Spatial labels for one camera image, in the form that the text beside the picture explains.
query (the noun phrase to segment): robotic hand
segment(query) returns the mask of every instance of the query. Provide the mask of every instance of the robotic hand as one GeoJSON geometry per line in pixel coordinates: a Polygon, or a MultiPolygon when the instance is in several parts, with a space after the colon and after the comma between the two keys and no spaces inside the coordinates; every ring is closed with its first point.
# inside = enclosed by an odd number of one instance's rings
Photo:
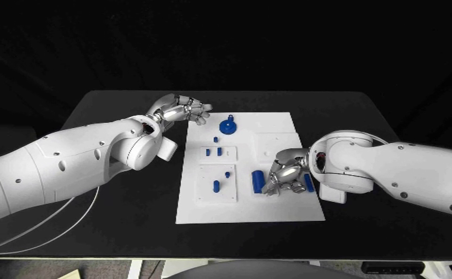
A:
{"type": "Polygon", "coordinates": [[[155,156],[172,157],[162,136],[174,121],[206,124],[210,104],[165,95],[145,115],[49,134],[0,157],[0,218],[77,196],[121,172],[141,170],[155,156]]]}
{"type": "Polygon", "coordinates": [[[387,143],[358,131],[335,131],[309,149],[276,154],[262,189],[273,189],[311,171],[319,181],[319,198],[345,203],[345,192],[367,193],[374,183],[400,201],[452,214],[452,150],[411,143],[387,143]],[[383,143],[371,147],[373,140],[383,143]]]}

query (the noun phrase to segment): white board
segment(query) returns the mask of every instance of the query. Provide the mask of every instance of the white board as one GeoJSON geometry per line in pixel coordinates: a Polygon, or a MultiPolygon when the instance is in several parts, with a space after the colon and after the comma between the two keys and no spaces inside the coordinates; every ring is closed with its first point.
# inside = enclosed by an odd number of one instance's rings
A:
{"type": "MultiPolygon", "coordinates": [[[[279,195],[266,197],[254,194],[252,189],[252,171],[262,170],[267,178],[276,152],[286,148],[301,147],[289,112],[211,113],[206,125],[188,123],[175,223],[325,220],[315,192],[305,191],[296,194],[292,191],[279,191],[279,195]],[[233,115],[237,131],[231,135],[224,135],[218,132],[218,123],[227,119],[229,114],[233,115]],[[217,143],[213,142],[213,137],[218,138],[217,143]],[[227,156],[216,161],[217,147],[236,149],[234,160],[229,160],[227,156]],[[206,148],[211,149],[213,159],[208,159],[208,162],[206,148]],[[213,192],[213,178],[207,181],[198,179],[203,174],[200,167],[204,166],[234,167],[231,175],[236,180],[236,201],[230,203],[216,202],[214,199],[208,201],[208,197],[214,198],[218,193],[213,192]]],[[[211,169],[218,169],[213,171],[214,175],[223,175],[223,168],[211,169]]]]}

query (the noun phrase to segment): black background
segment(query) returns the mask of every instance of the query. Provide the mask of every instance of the black background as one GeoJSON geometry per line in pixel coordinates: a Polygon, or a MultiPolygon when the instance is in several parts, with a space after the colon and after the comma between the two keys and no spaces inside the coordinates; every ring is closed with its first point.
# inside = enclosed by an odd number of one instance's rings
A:
{"type": "Polygon", "coordinates": [[[0,0],[1,123],[57,130],[90,90],[361,91],[450,146],[450,0],[0,0]]]}

